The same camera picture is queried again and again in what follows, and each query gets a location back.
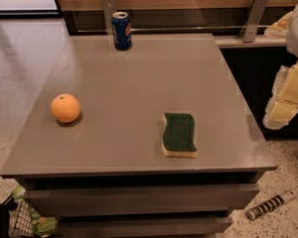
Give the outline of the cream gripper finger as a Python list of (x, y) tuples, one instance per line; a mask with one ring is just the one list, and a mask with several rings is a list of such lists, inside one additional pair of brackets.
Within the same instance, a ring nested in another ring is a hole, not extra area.
[(264, 35), (269, 38), (285, 38), (291, 16), (291, 12), (285, 14), (277, 22), (269, 26), (264, 31)]
[(283, 65), (276, 74), (262, 123), (265, 128), (279, 130), (298, 113), (298, 62)]

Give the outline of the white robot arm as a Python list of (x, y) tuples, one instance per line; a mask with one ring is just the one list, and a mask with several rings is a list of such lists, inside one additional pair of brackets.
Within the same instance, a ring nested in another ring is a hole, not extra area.
[[(268, 27), (264, 35), (269, 38), (284, 38), (286, 50), (298, 59), (298, 4), (295, 9)], [(265, 108), (263, 125), (270, 130), (279, 130), (289, 124), (298, 113), (298, 60), (288, 67), (282, 65), (276, 73), (272, 96)]]

